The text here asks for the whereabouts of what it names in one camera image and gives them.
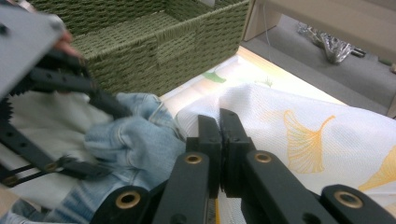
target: denim jacket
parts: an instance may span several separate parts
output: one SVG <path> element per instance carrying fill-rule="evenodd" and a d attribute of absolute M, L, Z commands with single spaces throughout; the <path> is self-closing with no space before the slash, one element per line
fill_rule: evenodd
<path fill-rule="evenodd" d="M 115 189 L 138 186 L 150 190 L 169 178 L 185 142 L 171 115 L 152 94 L 120 93 L 117 99 L 133 115 L 94 125 L 85 135 L 85 148 L 112 173 L 81 180 L 47 214 L 25 201 L 17 201 L 0 223 L 89 223 L 103 200 Z"/>

